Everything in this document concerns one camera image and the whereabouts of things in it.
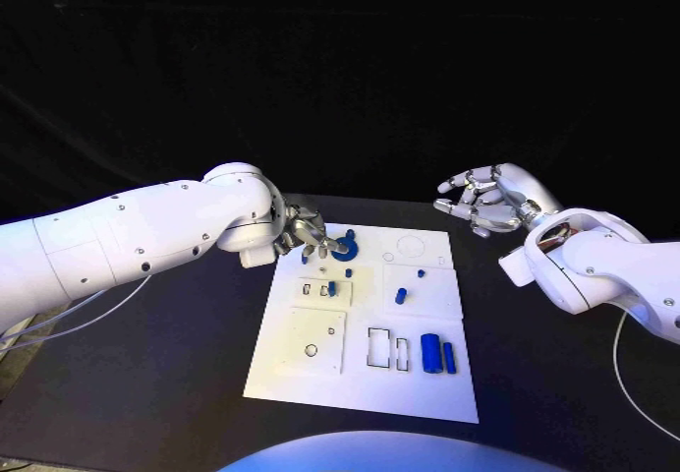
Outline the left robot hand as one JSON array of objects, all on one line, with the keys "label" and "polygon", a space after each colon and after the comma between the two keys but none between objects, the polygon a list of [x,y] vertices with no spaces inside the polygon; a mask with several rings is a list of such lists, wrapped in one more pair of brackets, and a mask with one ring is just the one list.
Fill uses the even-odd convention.
[{"label": "left robot hand", "polygon": [[301,254],[309,257],[314,252],[324,259],[330,252],[349,253],[349,247],[327,236],[322,214],[306,206],[286,206],[284,230],[274,241],[280,256],[303,247]]}]

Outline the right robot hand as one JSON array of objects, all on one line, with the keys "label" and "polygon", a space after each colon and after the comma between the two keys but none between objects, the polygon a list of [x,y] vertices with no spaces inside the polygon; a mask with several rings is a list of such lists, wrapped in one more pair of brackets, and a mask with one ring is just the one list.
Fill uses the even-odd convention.
[{"label": "right robot hand", "polygon": [[470,224],[483,238],[490,233],[532,231],[545,219],[564,210],[553,193],[519,165],[503,163],[470,169],[440,184],[438,193],[461,189],[454,202],[440,198],[434,208]]}]

